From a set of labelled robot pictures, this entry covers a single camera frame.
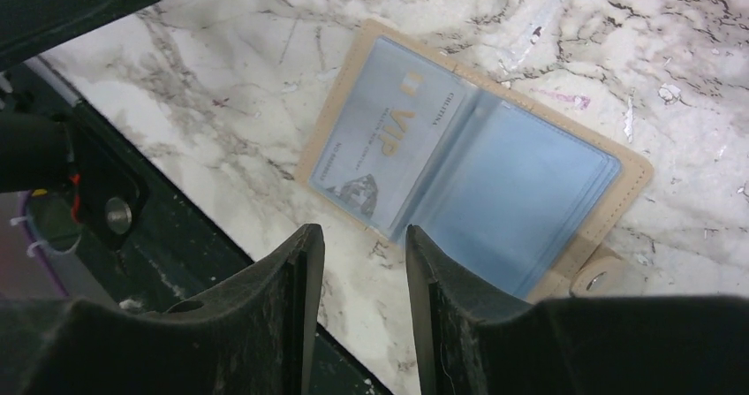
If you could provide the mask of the beige card holder wallet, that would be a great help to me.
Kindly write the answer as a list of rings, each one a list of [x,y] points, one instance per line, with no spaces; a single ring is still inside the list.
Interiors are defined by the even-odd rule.
[[[474,91],[427,159],[391,235],[308,181],[367,65],[432,69]],[[642,155],[373,19],[350,47],[296,172],[382,241],[404,245],[407,227],[419,226],[451,259],[528,301],[601,295],[619,281],[624,262],[602,242],[652,175]]]

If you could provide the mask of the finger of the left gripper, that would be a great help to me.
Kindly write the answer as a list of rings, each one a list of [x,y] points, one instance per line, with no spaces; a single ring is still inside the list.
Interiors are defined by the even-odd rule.
[[[1,69],[161,0],[1,0]]]

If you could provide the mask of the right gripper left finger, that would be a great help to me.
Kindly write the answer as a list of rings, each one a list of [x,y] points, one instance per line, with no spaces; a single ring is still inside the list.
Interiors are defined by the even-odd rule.
[[[300,226],[271,254],[163,313],[3,300],[4,394],[305,394],[325,245]]]

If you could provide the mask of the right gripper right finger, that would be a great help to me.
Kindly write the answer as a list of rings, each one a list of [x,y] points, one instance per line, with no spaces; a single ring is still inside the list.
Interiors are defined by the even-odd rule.
[[[745,394],[748,301],[562,298],[531,304],[453,261],[418,226],[405,259],[425,394]]]

